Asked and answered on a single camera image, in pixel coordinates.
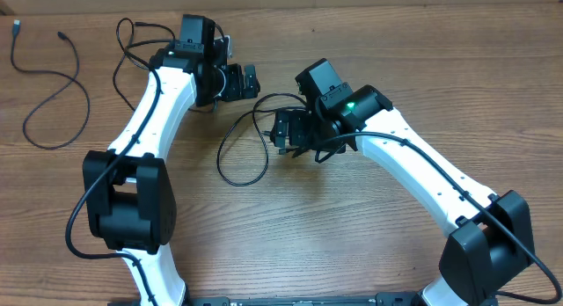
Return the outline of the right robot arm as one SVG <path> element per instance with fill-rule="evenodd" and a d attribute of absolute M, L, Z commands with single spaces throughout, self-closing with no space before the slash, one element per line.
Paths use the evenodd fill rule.
<path fill-rule="evenodd" d="M 499 195 L 425 142 L 377 88 L 353 90 L 321 59 L 296 76 L 303 112 L 277 113 L 270 139 L 281 152 L 329 157 L 347 148 L 386 169 L 430 214 L 447 241 L 440 276 L 414 293 L 379 293 L 377 304 L 495 305 L 502 287 L 535 264 L 526 200 Z"/>

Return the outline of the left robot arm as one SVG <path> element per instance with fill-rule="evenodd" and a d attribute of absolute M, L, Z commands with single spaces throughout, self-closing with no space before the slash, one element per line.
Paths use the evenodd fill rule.
<path fill-rule="evenodd" d="M 129 123 L 105 151 L 83 161 L 91 233 L 106 243 L 105 258 L 127 263 L 141 305 L 185 305 L 186 283 L 175 266 L 170 241 L 177 205 L 165 162 L 179 124 L 191 106 L 258 96 L 254 66 L 228 62 L 231 40 L 216 37 L 210 18 L 186 14 L 180 35 L 146 62 L 149 79 Z"/>

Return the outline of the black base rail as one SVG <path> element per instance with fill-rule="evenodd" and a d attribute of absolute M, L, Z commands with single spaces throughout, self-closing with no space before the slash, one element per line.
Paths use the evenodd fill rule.
<path fill-rule="evenodd" d="M 374 296 L 331 296 L 307 298 L 256 298 L 230 299 L 228 297 L 205 297 L 186 299 L 181 306 L 423 306 L 465 305 L 454 299 L 445 302 L 425 302 L 417 292 L 384 292 Z"/>

